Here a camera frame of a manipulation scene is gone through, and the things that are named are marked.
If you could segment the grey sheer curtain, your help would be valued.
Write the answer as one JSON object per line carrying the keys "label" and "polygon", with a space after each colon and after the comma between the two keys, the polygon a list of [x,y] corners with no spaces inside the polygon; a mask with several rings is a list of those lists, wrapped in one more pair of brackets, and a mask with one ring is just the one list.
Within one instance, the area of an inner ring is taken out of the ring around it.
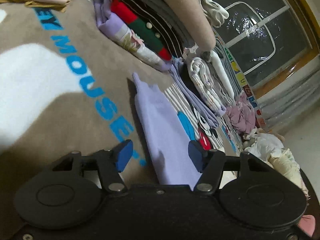
{"label": "grey sheer curtain", "polygon": [[319,70],[260,105],[267,129],[285,126],[319,100]]}

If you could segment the wood framed window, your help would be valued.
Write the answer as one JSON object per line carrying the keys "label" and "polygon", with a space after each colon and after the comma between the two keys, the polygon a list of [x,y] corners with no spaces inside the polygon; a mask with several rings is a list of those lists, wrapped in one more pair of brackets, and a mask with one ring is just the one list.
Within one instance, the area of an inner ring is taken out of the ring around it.
{"label": "wood framed window", "polygon": [[319,27],[306,0],[214,0],[229,18],[217,29],[258,99],[319,54]]}

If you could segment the left folded clothes stack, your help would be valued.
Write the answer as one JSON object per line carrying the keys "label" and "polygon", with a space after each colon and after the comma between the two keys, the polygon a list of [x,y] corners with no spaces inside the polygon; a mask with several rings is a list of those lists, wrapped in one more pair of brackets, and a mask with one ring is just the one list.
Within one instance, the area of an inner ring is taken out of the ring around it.
{"label": "left folded clothes stack", "polygon": [[159,71],[196,42],[164,0],[94,0],[98,29]]}

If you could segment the folded clothes stack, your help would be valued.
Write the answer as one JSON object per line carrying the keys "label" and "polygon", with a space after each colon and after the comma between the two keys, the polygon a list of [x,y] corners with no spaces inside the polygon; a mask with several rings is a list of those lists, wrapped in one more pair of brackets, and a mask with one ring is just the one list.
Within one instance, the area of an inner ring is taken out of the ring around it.
{"label": "folded clothes stack", "polygon": [[236,80],[226,46],[216,40],[211,51],[187,52],[187,58],[174,58],[170,75],[187,101],[210,128],[219,126],[218,118],[233,107],[242,92]]}
{"label": "folded clothes stack", "polygon": [[94,0],[98,29],[159,71],[196,42],[164,0]]}

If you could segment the colourful alphabet wall strip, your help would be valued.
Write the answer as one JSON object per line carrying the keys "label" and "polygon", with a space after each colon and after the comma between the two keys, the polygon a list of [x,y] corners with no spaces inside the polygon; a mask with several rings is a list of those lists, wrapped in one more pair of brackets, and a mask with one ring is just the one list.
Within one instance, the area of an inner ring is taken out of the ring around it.
{"label": "colourful alphabet wall strip", "polygon": [[233,72],[236,76],[238,84],[241,86],[242,90],[246,94],[248,101],[250,102],[250,104],[252,105],[252,107],[254,109],[256,123],[257,123],[258,127],[265,129],[267,127],[266,122],[265,122],[265,119],[263,118],[262,111],[261,111],[260,107],[258,106],[258,103],[256,101],[253,90],[249,86],[249,83],[248,83],[247,79],[245,78],[244,73],[240,69],[235,58],[231,55],[231,52],[229,51],[229,49],[225,47],[224,51],[226,52],[226,55],[228,56],[228,59],[231,63],[231,66],[233,68]]}

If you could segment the pink floral duvet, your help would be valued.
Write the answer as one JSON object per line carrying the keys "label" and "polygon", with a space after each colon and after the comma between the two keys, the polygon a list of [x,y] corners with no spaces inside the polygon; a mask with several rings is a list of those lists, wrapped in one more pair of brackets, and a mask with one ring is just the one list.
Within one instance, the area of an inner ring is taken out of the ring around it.
{"label": "pink floral duvet", "polygon": [[227,107],[226,114],[238,134],[249,134],[255,128],[254,108],[244,92],[237,97],[234,106]]}

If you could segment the Mickey Mouse bed blanket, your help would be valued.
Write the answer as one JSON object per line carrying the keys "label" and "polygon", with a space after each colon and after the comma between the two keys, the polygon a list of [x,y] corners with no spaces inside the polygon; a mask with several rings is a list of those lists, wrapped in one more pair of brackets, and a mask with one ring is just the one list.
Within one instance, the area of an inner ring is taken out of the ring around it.
{"label": "Mickey Mouse bed blanket", "polygon": [[69,0],[65,12],[1,4],[1,239],[23,226],[16,191],[63,155],[89,155],[133,142],[120,177],[126,185],[157,182],[135,108],[132,74],[157,85],[189,119],[200,142],[231,151],[223,128],[212,129],[169,72],[135,57],[147,51],[131,34],[119,46],[97,27],[92,0]]}

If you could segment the white and lilac sweatshirt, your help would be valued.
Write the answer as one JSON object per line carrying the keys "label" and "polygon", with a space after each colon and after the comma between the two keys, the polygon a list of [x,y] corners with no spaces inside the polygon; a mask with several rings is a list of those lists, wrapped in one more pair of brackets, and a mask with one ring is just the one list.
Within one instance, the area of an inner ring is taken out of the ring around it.
{"label": "white and lilac sweatshirt", "polygon": [[158,181],[164,185],[194,187],[201,174],[188,155],[189,141],[205,150],[225,152],[222,135],[185,98],[176,83],[165,91],[132,75],[135,107]]}

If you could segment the middle folded clothes stack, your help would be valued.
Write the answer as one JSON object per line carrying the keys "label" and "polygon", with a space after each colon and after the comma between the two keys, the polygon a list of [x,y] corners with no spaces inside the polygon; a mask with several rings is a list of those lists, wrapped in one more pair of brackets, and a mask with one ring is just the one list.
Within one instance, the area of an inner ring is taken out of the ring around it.
{"label": "middle folded clothes stack", "polygon": [[187,52],[187,58],[174,58],[170,75],[187,101],[210,128],[219,126],[218,118],[233,107],[242,92],[236,80],[226,46],[216,40],[211,51]]}

